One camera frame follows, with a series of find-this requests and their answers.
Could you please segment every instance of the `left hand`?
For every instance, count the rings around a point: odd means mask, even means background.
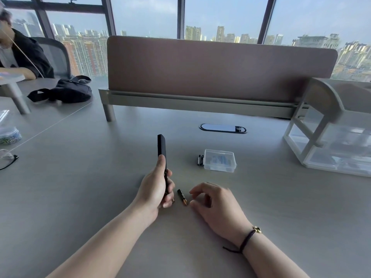
[[[160,155],[155,168],[143,178],[137,196],[133,201],[134,205],[143,207],[150,213],[152,222],[157,218],[160,207],[168,208],[173,204],[175,184],[169,179],[173,174],[169,169],[167,170],[169,194],[164,197],[166,188],[164,178],[165,165],[165,156]]]

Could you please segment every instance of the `cloudy sky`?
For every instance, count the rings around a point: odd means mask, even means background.
[[[69,0],[44,0],[67,2]],[[177,0],[111,0],[116,30],[128,36],[176,38]],[[100,4],[100,0],[77,3]],[[258,37],[267,0],[186,0],[185,25],[201,27],[211,39],[217,26],[225,34]],[[283,44],[303,34],[339,33],[341,44],[359,40],[371,44],[371,0],[277,0],[269,35],[283,34]],[[12,10],[14,17],[22,17]],[[77,31],[106,30],[105,17],[94,14],[49,12],[51,23],[70,24]]]

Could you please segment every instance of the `white earphone cord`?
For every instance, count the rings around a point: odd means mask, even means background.
[[[44,76],[43,76],[43,74],[41,74],[41,72],[40,72],[40,70],[36,67],[36,65],[34,65],[33,64],[33,62],[28,58],[28,56],[26,56],[26,54],[20,49],[20,47],[13,41],[13,39],[2,29],[2,28],[0,28],[2,31],[3,31],[3,33],[5,34],[5,35],[7,35],[8,37],[9,37],[9,39],[13,42],[13,44],[14,45],[16,45],[16,47],[18,48],[18,50],[20,50],[21,51],[21,53],[26,57],[26,59],[28,59],[29,61],[30,61],[30,63],[36,68],[36,70],[40,73],[40,75],[41,75],[41,77],[43,77],[44,78]]]

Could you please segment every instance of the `forearm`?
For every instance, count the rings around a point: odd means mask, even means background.
[[[254,234],[243,254],[258,278],[309,278],[263,234]]]
[[[25,67],[15,67],[15,68],[0,68],[0,72],[8,72],[11,74],[23,74],[26,80],[36,79],[35,74]]]
[[[129,206],[47,278],[114,278],[148,225],[146,213]]]

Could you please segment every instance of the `black bag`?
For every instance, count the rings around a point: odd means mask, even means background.
[[[27,97],[33,102],[45,99],[61,100],[64,103],[85,102],[92,97],[92,89],[86,85],[90,81],[89,77],[83,75],[76,76],[71,80],[60,79],[55,88],[42,88],[31,92]]]

